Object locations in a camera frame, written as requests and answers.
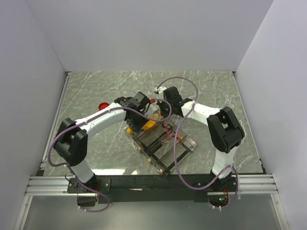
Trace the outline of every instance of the white enclosure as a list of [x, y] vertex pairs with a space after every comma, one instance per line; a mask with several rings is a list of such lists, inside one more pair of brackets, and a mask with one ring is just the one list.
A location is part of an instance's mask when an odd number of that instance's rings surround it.
[[39, 167], [64, 71], [77, 70], [236, 71], [290, 225], [307, 229], [307, 2], [272, 2], [0, 1], [1, 229]]
[[292, 229], [307, 229], [307, 2], [272, 4], [236, 73], [255, 141]]
[[0, 228], [12, 229], [50, 132], [65, 72], [24, 0], [0, 1]]
[[272, 0], [27, 0], [65, 70], [236, 70]]

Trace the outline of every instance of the screw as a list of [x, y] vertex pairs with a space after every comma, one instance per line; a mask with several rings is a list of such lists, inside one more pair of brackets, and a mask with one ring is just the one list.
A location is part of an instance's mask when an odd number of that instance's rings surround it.
[[163, 174], [164, 170], [163, 169], [159, 169], [158, 173], [160, 173], [161, 175]]

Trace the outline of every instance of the red object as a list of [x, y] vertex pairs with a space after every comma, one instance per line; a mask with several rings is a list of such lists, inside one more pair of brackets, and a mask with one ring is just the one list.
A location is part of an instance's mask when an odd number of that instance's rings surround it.
[[107, 102], [102, 102], [99, 106], [98, 106], [98, 109], [99, 110], [103, 110], [105, 108], [107, 108], [109, 106], [109, 103]]
[[167, 127], [167, 123], [164, 123], [164, 124], [163, 124], [163, 126], [164, 126], [164, 130], [165, 130], [165, 132], [168, 132], [168, 131], [169, 131], [169, 129], [168, 129], [168, 127]]

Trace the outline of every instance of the yellow object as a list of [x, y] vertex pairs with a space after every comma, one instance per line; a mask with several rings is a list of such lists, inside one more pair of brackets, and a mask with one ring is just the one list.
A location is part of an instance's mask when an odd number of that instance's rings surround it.
[[129, 134], [131, 134], [131, 133], [133, 133], [133, 130], [132, 130], [132, 128], [127, 128], [127, 133], [129, 133]]
[[153, 127], [155, 125], [155, 121], [148, 121], [143, 127], [142, 129], [147, 131], [148, 129], [150, 129], [151, 127]]
[[[161, 119], [162, 116], [160, 116], [159, 114], [154, 114], [154, 115], [151, 116], [151, 118], [152, 118], [152, 119], [157, 119], [157, 120], [158, 120], [158, 119]], [[151, 127], [153, 127], [155, 124], [156, 124], [155, 121], [148, 121], [148, 122], [142, 127], [142, 129], [145, 130], [145, 131], [147, 131], [147, 130], [149, 130]], [[127, 128], [127, 133], [129, 133], [129, 134], [133, 133], [132, 128], [130, 128], [130, 127]]]

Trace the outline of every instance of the transparent acrylic box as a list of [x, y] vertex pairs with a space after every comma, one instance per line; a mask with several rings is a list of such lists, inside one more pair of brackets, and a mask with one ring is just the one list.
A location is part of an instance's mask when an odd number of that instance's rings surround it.
[[[153, 125], [149, 130], [126, 135], [142, 153], [146, 160], [153, 164], [161, 175], [169, 175], [175, 169], [174, 163], [174, 141], [177, 126], [168, 119]], [[198, 144], [181, 129], [176, 140], [177, 162], [181, 163]]]

